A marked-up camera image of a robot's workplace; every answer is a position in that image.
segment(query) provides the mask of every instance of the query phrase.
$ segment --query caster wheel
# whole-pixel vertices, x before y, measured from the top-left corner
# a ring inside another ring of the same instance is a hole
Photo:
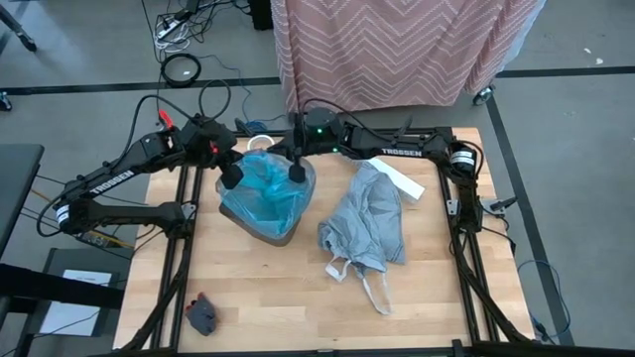
[[[13,107],[6,92],[0,92],[0,111],[10,111]]]
[[[474,96],[474,99],[472,99],[472,104],[474,105],[485,104],[485,102],[491,99],[492,96],[494,95],[494,89],[496,89],[496,87],[493,84],[483,88],[483,90],[479,91],[478,94]]]
[[[24,45],[24,47],[31,52],[35,52],[38,50],[38,47],[36,46],[36,42],[33,41],[33,39],[31,39],[27,35],[21,35],[20,41],[22,42],[22,45]]]

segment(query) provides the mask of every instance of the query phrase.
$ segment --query white strap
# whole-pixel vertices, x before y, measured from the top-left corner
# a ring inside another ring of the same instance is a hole
[[[388,289],[388,282],[386,282],[386,274],[385,273],[381,274],[381,280],[382,280],[382,285],[384,286],[384,295],[386,296],[386,300],[388,301],[388,310],[385,310],[384,308],[382,308],[382,307],[377,305],[377,302],[375,301],[375,298],[373,297],[373,294],[370,292],[370,287],[368,286],[368,282],[366,282],[366,277],[364,277],[364,279],[362,279],[362,283],[364,284],[364,289],[366,290],[366,294],[370,298],[370,301],[373,303],[373,306],[375,306],[375,309],[379,313],[387,315],[387,314],[391,314],[393,312],[393,309],[391,307],[390,290]]]
[[[346,278],[346,270],[348,268],[348,265],[350,265],[350,260],[346,260],[346,262],[344,263],[344,267],[341,269],[341,273],[340,273],[339,270],[332,265],[332,263],[337,258],[339,257],[333,256],[333,259],[331,259],[330,262],[328,262],[328,264],[326,265],[326,268],[324,269],[326,270],[327,274],[329,274],[335,280],[337,280],[338,283],[341,283]]]

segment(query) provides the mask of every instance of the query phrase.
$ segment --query red clip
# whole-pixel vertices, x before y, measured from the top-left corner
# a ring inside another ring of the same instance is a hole
[[[172,118],[170,118],[170,115],[168,115],[165,110],[159,109],[159,117],[163,120],[163,124],[166,126],[166,129],[172,129],[174,123],[172,122]]]

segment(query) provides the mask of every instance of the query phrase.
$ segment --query brown container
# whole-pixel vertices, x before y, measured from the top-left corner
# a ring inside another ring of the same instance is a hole
[[[232,222],[236,223],[240,228],[244,229],[247,233],[251,234],[251,236],[253,236],[254,238],[258,238],[261,241],[265,243],[269,243],[276,247],[284,247],[287,244],[289,244],[289,242],[291,242],[291,238],[293,238],[294,236],[294,233],[296,233],[296,228],[298,228],[298,224],[300,224],[300,219],[298,219],[298,222],[294,224],[294,226],[289,230],[289,233],[287,233],[287,235],[285,235],[282,239],[273,239],[271,237],[267,237],[264,234],[256,232],[247,223],[245,223],[242,219],[236,216],[231,209],[227,208],[227,206],[224,203],[220,203],[220,205],[218,206],[218,211],[220,211],[220,213],[224,215],[225,217],[229,218]]]

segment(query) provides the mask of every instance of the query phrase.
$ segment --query white tape roll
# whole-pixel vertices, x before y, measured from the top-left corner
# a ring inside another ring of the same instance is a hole
[[[256,149],[253,146],[255,144],[258,144],[258,141],[260,141],[260,144],[263,143],[263,141],[268,141],[269,144],[274,145],[276,144],[276,142],[274,141],[274,139],[272,137],[270,137],[269,135],[256,135],[255,137],[249,139],[249,141],[247,142],[247,150],[251,150]]]

